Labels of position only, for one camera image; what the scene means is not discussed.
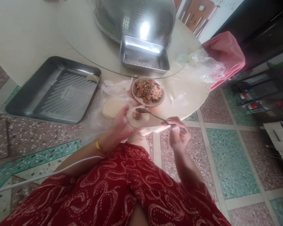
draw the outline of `dough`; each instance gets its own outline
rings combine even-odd
[[[110,99],[103,106],[102,114],[108,119],[114,119],[117,113],[126,105],[121,99]]]
[[[133,113],[135,112],[136,108],[144,108],[143,106],[138,106],[138,107],[134,107],[131,108],[129,111],[127,111],[127,117],[128,117],[128,121],[129,123],[136,128],[142,127],[147,121],[149,121],[150,118],[150,114],[148,113],[142,113],[141,115],[141,119],[136,120],[133,116]]]
[[[88,80],[88,81],[98,82],[99,77],[98,77],[98,76],[96,76],[96,75],[88,75],[88,76],[87,76],[87,78],[86,78],[86,80]]]

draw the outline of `metal colander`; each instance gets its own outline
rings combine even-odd
[[[96,0],[94,19],[117,43],[123,35],[167,47],[175,23],[173,0]]]

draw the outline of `pink plastic bag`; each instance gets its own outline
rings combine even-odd
[[[240,71],[245,65],[243,52],[237,40],[229,31],[218,34],[206,41],[203,43],[203,47],[210,57],[223,63],[226,68],[225,76],[212,85],[211,91]]]

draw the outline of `clear plastic bag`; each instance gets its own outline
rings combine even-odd
[[[113,120],[105,118],[102,114],[104,104],[110,99],[121,99],[128,103],[130,108],[137,106],[135,100],[128,95],[132,81],[133,78],[129,81],[122,81],[116,84],[111,81],[104,81],[104,85],[95,94],[92,105],[83,120],[82,124],[84,128],[79,137],[82,145],[87,145],[94,141],[99,134],[111,127]]]
[[[225,75],[225,66],[208,56],[204,49],[199,49],[188,56],[188,68],[205,83],[216,83]]]

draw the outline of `hand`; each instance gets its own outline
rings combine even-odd
[[[174,151],[184,151],[187,143],[191,138],[191,132],[187,129],[187,127],[180,121],[178,117],[170,117],[167,119],[167,122],[171,124],[171,132],[170,132],[170,146]],[[167,126],[166,122],[161,123],[163,126]],[[183,127],[186,129],[187,133],[184,133],[179,129]]]
[[[134,133],[134,128],[131,127],[128,122],[128,109],[129,105],[127,104],[117,113],[110,129],[114,136],[117,137],[119,142],[123,141],[124,139],[127,139]]]

